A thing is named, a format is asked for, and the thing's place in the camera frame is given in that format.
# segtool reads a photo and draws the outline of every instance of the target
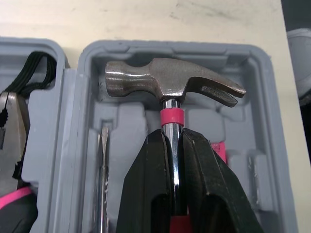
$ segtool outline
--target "black strap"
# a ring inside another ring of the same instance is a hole
[[[41,83],[27,84],[43,57],[47,58],[47,73],[45,79]],[[56,60],[45,52],[34,51],[28,56],[23,69],[14,79],[14,81],[5,89],[5,91],[15,92],[27,98],[33,90],[45,89],[55,79],[55,75]]]

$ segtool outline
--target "white surface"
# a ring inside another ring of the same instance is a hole
[[[0,0],[0,35],[49,38],[72,67],[100,39],[252,44],[273,62],[298,227],[310,232],[311,169],[280,0]]]

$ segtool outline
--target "molded plastic tray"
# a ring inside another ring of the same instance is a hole
[[[0,48],[14,40],[0,38]],[[110,232],[114,232],[124,177],[146,135],[160,128],[161,106],[144,92],[124,98],[108,96],[104,68],[115,60],[142,66],[154,57],[199,64],[246,89],[235,108],[188,93],[182,105],[185,127],[211,142],[225,141],[228,165],[266,233],[297,232],[273,69],[262,50],[231,44],[98,41],[85,48],[74,70],[66,67],[65,56],[54,43],[17,41],[19,45],[7,47],[7,53],[0,50],[0,61],[6,62],[4,66],[0,63],[0,74],[14,65],[11,80],[34,50],[23,42],[43,44],[42,48],[50,48],[58,60],[55,86],[33,92],[29,100],[31,129],[22,177],[38,187],[39,216],[32,233],[95,229],[103,125],[109,127],[107,209]],[[27,52],[19,59],[18,48],[23,47]],[[6,56],[12,57],[10,63]],[[4,89],[9,81],[2,80],[0,88]]]

